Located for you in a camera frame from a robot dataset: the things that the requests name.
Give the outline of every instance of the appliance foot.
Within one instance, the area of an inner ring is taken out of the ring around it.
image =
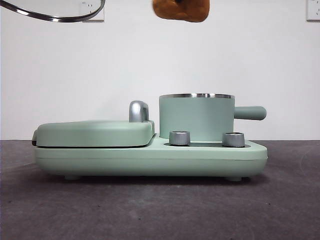
[[[228,180],[230,182],[241,182],[242,177],[230,177],[230,176],[227,176],[224,179],[226,179],[226,180]]]
[[[73,176],[73,175],[66,175],[66,176],[64,176],[64,179],[65,179],[65,180],[69,180],[69,181],[78,180],[78,179],[80,179],[80,178],[81,178],[81,176]]]

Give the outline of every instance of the glass lid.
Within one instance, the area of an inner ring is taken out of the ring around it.
[[[73,23],[97,15],[106,0],[0,0],[0,6],[36,19]]]

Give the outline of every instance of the bread slice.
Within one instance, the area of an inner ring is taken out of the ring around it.
[[[162,19],[204,21],[210,8],[210,0],[152,0],[154,13]]]

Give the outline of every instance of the pot handle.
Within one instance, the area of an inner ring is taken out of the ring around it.
[[[235,119],[263,120],[267,110],[263,106],[236,106],[234,107]]]

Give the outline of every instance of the appliance base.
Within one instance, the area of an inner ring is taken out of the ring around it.
[[[81,176],[225,177],[241,181],[261,173],[267,148],[251,141],[246,147],[224,147],[221,141],[171,146],[155,134],[143,147],[35,148],[44,171],[76,180]]]

